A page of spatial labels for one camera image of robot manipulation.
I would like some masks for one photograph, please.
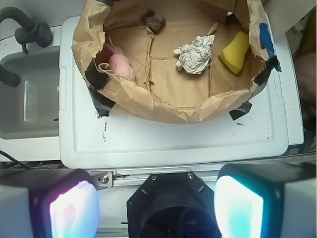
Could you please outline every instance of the sink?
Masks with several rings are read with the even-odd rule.
[[[59,47],[11,54],[0,63],[21,77],[16,88],[0,83],[0,138],[58,136]]]

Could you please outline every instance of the screw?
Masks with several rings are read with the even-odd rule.
[[[192,179],[194,178],[194,176],[193,176],[192,173],[189,173],[189,174],[187,175],[187,177],[188,177],[189,180],[192,180]]]
[[[99,181],[101,183],[108,183],[109,182],[109,177],[108,175],[101,175],[100,178],[99,178]]]

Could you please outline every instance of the pink object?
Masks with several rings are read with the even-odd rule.
[[[114,74],[118,74],[127,79],[135,81],[135,74],[130,66],[129,59],[124,55],[122,49],[118,46],[104,45],[106,50],[111,51],[112,55],[109,59],[109,68]]]

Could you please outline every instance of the black tape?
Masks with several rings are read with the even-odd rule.
[[[263,91],[263,89],[267,85],[267,82],[268,82],[268,79],[269,79],[269,76],[271,74],[272,69],[274,69],[277,65],[278,65],[278,59],[276,56],[270,58],[266,62],[266,68],[261,73],[259,73],[254,79],[254,82],[256,84],[258,84],[259,87],[253,92],[251,98],[255,97],[256,95],[258,95],[260,92]],[[231,118],[233,120],[236,120],[236,119],[244,116],[245,114],[249,113],[251,106],[252,106],[252,104],[249,103],[249,101],[243,103],[241,105],[241,107],[229,112]]]
[[[238,118],[249,113],[251,107],[252,107],[252,104],[249,101],[246,101],[239,108],[230,111],[229,114],[233,120],[237,120]]]
[[[91,60],[87,70],[85,71],[86,78],[90,84],[100,90],[110,81],[108,74],[101,73],[97,70],[94,59]]]
[[[85,75],[90,84],[95,88],[89,88],[90,96],[93,100],[94,106],[98,112],[98,115],[109,116],[111,108],[115,102],[101,95],[97,90],[103,89],[110,81],[108,74],[101,73],[97,70],[94,59],[90,62]]]
[[[101,95],[96,89],[89,88],[89,93],[93,100],[98,115],[101,117],[108,117],[109,112],[111,108],[114,106],[115,102]]]

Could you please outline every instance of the blue tape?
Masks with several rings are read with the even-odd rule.
[[[272,58],[275,56],[275,51],[273,47],[273,43],[271,40],[271,34],[268,31],[268,25],[266,23],[260,23],[260,42],[262,44],[262,47],[266,49],[269,58]],[[278,62],[277,66],[275,67],[276,71],[282,72],[281,65]]]

